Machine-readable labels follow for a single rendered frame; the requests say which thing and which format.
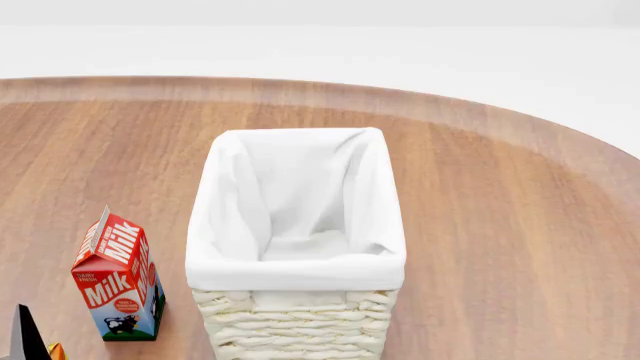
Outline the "white cloth-lined wicker basket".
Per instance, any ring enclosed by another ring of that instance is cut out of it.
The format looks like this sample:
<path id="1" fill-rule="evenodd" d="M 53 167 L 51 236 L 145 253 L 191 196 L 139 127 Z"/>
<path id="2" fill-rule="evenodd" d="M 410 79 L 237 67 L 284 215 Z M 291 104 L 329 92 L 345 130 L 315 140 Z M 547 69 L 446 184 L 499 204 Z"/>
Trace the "white cloth-lined wicker basket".
<path id="1" fill-rule="evenodd" d="M 213 141 L 188 225 L 189 287 L 398 290 L 406 257 L 378 128 L 232 130 Z"/>

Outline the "white woven basket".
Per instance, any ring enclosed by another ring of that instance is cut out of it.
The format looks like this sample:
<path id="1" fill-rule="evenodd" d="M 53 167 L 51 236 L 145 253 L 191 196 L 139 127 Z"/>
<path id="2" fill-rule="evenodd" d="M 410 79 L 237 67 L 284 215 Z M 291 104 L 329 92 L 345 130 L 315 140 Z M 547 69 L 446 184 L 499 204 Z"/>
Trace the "white woven basket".
<path id="1" fill-rule="evenodd" d="M 193 290 L 216 360 L 381 360 L 396 290 L 349 291 L 333 302 L 261 306 L 249 291 Z"/>

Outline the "red milk carton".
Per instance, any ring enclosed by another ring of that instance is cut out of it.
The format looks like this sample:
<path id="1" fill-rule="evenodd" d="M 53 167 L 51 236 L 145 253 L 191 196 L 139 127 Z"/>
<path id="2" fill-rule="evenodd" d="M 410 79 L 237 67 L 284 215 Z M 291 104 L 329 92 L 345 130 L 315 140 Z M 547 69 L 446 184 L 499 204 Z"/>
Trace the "red milk carton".
<path id="1" fill-rule="evenodd" d="M 154 341 L 166 297 L 142 227 L 105 208 L 71 268 L 104 341 Z"/>

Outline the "black pointed carton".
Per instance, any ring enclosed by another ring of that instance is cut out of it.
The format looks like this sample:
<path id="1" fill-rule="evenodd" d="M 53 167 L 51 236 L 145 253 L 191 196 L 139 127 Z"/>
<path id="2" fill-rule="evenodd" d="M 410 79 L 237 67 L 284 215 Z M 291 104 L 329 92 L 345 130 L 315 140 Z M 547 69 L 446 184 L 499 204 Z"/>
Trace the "black pointed carton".
<path id="1" fill-rule="evenodd" d="M 52 360 L 26 305 L 16 305 L 9 354 L 0 356 L 0 360 Z"/>

